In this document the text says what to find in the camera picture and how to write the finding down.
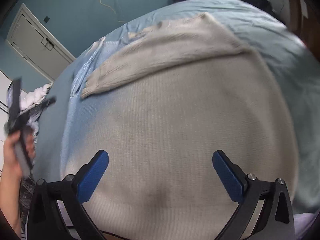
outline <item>blue gripper pad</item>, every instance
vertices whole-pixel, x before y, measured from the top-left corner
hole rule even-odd
[[[233,202],[242,202],[243,184],[234,175],[232,168],[227,164],[218,151],[212,156],[212,164],[221,182]]]
[[[94,190],[96,189],[100,179],[103,176],[103,173],[108,167],[108,153],[103,150],[99,150],[98,153],[100,153],[99,156],[97,156],[95,160],[95,157],[92,158],[91,161],[94,160],[94,163],[87,171],[87,173],[83,176],[83,179],[78,183],[77,198],[81,204],[90,200]]]

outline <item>bed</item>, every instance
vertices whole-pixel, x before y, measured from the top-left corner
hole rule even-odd
[[[161,20],[192,17],[209,12],[263,57],[278,82],[294,124],[299,148],[299,180],[293,208],[295,213],[315,212],[320,207],[320,65],[281,22],[239,0],[190,0],[150,12],[119,27],[84,51],[53,84],[49,93],[57,102],[39,120],[39,137],[34,166],[35,179],[61,180],[81,140],[83,124],[90,118],[77,113],[85,78],[137,32]],[[105,94],[86,99],[86,111],[95,113]]]

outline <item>bolt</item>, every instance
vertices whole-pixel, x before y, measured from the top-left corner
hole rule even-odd
[[[75,176],[73,174],[69,174],[65,177],[66,181],[72,181]]]
[[[249,173],[247,176],[248,176],[249,180],[255,180],[257,178],[256,175],[254,175],[252,173]]]
[[[37,181],[37,184],[38,185],[42,185],[44,183],[44,179],[39,179],[38,181]]]
[[[277,179],[277,181],[278,181],[281,185],[283,185],[283,184],[284,184],[284,180],[283,180],[283,179],[281,179],[281,178]]]

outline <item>wire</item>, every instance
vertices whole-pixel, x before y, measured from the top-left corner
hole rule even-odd
[[[1,106],[0,106],[0,109],[2,110],[2,111],[4,111],[6,114],[9,114],[5,109],[3,109]]]
[[[283,8],[284,8],[284,0],[282,0],[282,8],[281,8],[280,12],[282,12]]]
[[[118,0],[113,0],[114,1],[114,4],[115,4],[115,6],[117,6],[118,8],[119,8],[119,11],[120,11],[120,13],[121,13],[121,7],[120,7],[120,4],[118,3]],[[120,21],[119,19],[117,19],[118,20],[118,22],[120,22],[120,23],[128,23],[128,22],[126,22],[126,21]]]
[[[1,100],[0,100],[0,103],[4,105],[6,108],[8,108],[8,106],[5,103],[3,103]]]
[[[102,3],[101,0],[100,0],[100,4],[109,7],[114,12],[114,14],[117,15],[116,11],[111,6]]]

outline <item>door frame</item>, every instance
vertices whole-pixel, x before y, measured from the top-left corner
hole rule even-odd
[[[69,62],[72,63],[76,58],[41,24],[41,22],[33,15],[33,13],[22,3],[8,32],[6,41],[12,46],[12,48],[20,54],[31,66],[33,66],[39,73],[45,78],[54,81],[45,71],[38,67],[27,55],[25,55],[13,42],[12,35],[17,27],[18,21],[21,16],[24,16],[28,22],[44,37],[47,37],[55,46],[55,49]]]

